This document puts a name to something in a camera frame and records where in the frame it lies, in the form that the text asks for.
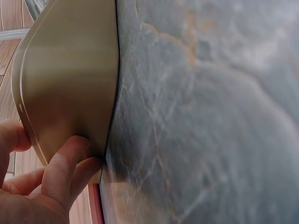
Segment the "gray marble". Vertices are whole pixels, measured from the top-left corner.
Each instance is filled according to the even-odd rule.
[[[299,2],[117,0],[107,224],[299,222]]]

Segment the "finger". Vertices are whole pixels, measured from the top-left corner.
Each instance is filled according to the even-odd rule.
[[[9,164],[9,153],[25,151],[31,146],[23,125],[18,120],[0,122],[0,187],[2,187]]]
[[[7,119],[0,122],[0,149],[10,153],[12,151],[26,151],[31,142],[21,122]]]
[[[103,162],[95,157],[85,159],[76,166],[71,182],[71,204],[102,166]]]
[[[68,207],[71,180],[79,158],[89,147],[89,141],[73,136],[61,147],[47,165],[41,193]]]
[[[2,189],[12,194],[27,196],[42,183],[44,171],[45,167],[41,167],[29,173],[15,176],[4,181]]]

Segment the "deck plank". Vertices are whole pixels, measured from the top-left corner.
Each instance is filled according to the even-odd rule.
[[[20,29],[22,23],[22,0],[1,0],[2,29]]]

